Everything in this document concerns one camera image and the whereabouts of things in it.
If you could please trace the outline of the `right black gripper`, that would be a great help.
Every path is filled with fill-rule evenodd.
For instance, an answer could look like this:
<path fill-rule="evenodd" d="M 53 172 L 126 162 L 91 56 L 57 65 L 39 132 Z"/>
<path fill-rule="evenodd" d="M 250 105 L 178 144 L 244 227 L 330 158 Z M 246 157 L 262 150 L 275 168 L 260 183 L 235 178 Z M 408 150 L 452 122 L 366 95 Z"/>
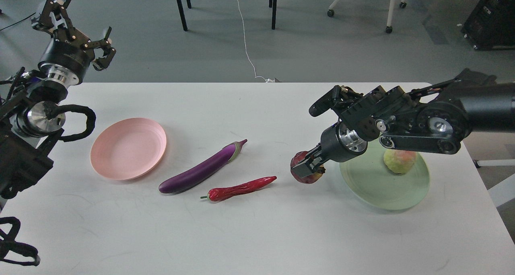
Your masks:
<path fill-rule="evenodd" d="M 355 130 L 344 123 L 334 124 L 322 132 L 321 145 L 307 151 L 306 157 L 291 169 L 301 178 L 306 177 L 324 165 L 321 158 L 324 161 L 346 162 L 364 154 L 367 148 L 368 142 L 361 139 Z"/>

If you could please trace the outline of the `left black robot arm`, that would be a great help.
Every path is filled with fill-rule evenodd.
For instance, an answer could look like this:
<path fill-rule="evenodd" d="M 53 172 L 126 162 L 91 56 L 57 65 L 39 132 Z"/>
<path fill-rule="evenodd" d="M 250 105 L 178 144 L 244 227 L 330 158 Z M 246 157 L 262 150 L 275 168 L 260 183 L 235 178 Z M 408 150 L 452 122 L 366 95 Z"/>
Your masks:
<path fill-rule="evenodd" d="M 86 106 L 62 105 L 68 89 L 83 82 L 89 67 L 109 67 L 116 49 L 109 39 L 91 40 L 68 16 L 72 0 L 46 0 L 31 19 L 50 41 L 37 69 L 20 68 L 1 81 L 10 86 L 1 101 L 1 198 L 9 200 L 43 178 L 54 162 L 49 153 L 58 141 L 85 139 L 95 128 L 96 114 Z"/>

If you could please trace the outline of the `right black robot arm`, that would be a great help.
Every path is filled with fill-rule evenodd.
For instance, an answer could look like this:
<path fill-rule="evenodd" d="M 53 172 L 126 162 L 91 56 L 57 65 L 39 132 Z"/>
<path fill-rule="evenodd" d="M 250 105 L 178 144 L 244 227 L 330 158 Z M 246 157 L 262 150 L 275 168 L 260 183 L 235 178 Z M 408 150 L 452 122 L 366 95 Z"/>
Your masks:
<path fill-rule="evenodd" d="M 471 132 L 514 132 L 514 83 L 464 69 L 455 78 L 405 92 L 378 86 L 366 94 L 334 86 L 310 108 L 316 117 L 332 110 L 338 121 L 290 170 L 302 179 L 327 161 L 346 162 L 379 140 L 387 149 L 455 154 Z"/>

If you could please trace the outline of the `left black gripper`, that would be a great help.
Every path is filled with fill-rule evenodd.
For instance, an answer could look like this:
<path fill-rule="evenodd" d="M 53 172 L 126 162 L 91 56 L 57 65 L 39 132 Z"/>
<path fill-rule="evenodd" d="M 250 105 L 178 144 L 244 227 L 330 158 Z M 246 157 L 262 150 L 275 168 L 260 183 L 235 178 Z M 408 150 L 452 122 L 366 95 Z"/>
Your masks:
<path fill-rule="evenodd" d="M 97 71 L 107 69 L 117 51 L 110 40 L 112 27 L 105 30 L 101 40 L 83 43 L 83 34 L 73 26 L 67 13 L 71 1 L 46 0 L 31 19 L 31 27 L 52 38 L 38 63 L 38 70 L 45 74 L 64 73 L 68 77 L 65 85 L 75 86 L 83 82 L 91 64 Z"/>

